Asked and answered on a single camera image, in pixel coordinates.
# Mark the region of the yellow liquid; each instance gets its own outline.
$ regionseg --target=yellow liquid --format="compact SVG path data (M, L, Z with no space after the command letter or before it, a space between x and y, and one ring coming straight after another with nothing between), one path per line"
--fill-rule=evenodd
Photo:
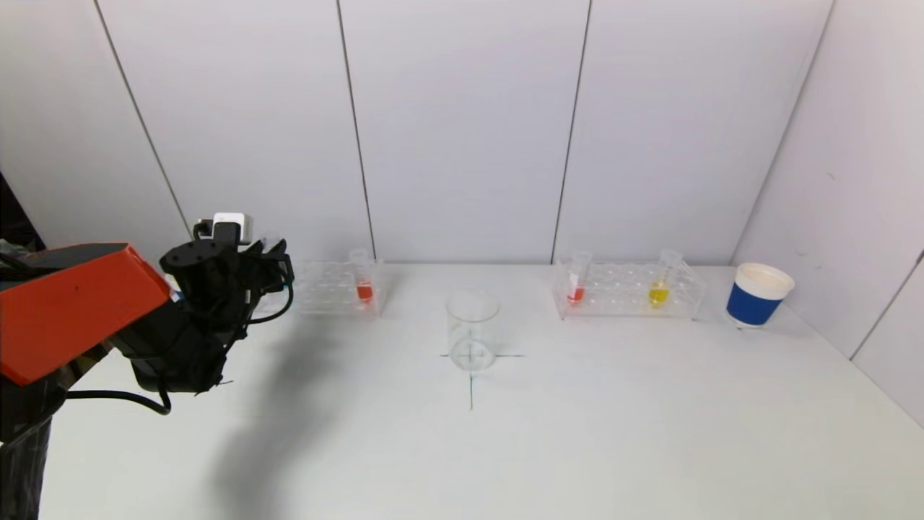
M648 300L651 302L651 306L660 309L667 302L667 298L671 295L670 288L667 287L667 284L662 281L656 281L651 284L651 290L648 291Z

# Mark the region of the test tube with yellow liquid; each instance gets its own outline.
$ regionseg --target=test tube with yellow liquid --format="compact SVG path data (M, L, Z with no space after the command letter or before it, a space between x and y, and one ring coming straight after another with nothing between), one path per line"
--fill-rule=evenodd
M661 251L661 259L658 261L658 271L655 273L654 280L648 291L648 299L651 306L655 309L664 307L671 298L671 287L674 285L674 278L677 276L677 269L683 260L683 255L677 251L664 249Z

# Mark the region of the blue paper cup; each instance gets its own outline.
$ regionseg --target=blue paper cup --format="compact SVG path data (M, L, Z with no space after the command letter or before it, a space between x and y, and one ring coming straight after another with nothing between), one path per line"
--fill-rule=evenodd
M776 267L742 264L728 297L728 316L739 328L758 328L767 323L796 282Z

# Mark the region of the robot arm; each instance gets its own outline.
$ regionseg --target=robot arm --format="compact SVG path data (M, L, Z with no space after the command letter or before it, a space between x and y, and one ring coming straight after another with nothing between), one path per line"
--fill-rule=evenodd
M249 243L243 214L201 220L195 240L160 260L182 298L128 244L92 243L5 258L0 279L0 440L7 451L47 421L65 398L116 398L169 413L167 392L204 392L222 380L225 359L248 326L283 314L292 304L294 275L286 241L263 250ZM265 318L251 316L260 298L288 291L286 306ZM146 398L55 384L58 369L100 343L131 361Z

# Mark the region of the orange cover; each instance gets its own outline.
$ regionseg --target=orange cover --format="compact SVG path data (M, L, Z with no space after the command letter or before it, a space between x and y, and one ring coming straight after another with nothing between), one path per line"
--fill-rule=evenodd
M43 378L169 299L127 244L0 291L0 372L20 386Z

